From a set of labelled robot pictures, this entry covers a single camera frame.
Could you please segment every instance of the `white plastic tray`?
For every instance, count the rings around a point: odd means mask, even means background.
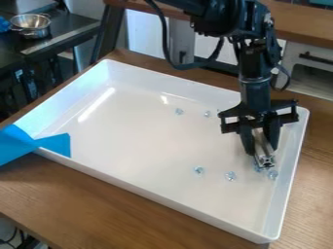
[[[33,138],[70,134],[72,159],[41,149],[43,157],[267,243],[280,234],[309,112],[298,108],[300,122],[283,127],[272,181],[253,170],[238,135],[221,134],[217,109],[239,101],[234,91],[103,60],[15,125]]]

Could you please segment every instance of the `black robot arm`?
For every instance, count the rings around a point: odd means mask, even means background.
[[[145,1],[161,19],[164,54],[166,60],[177,69],[207,65],[217,58],[224,39],[234,45],[240,66],[241,101],[240,105],[219,113],[222,133],[238,133],[245,151],[255,156],[252,131],[262,128],[270,147],[276,150],[280,128],[284,124],[297,122],[298,115],[296,101],[271,100],[271,87],[274,86],[271,71],[280,68],[281,47],[268,8],[257,0],[158,0],[182,9],[191,17],[191,25],[199,34],[220,38],[214,53],[205,63],[174,65],[168,52],[167,23],[163,12],[154,0]],[[279,115],[278,110],[285,108],[290,108],[290,113]],[[227,119],[231,117],[237,117],[238,121],[229,124]]]

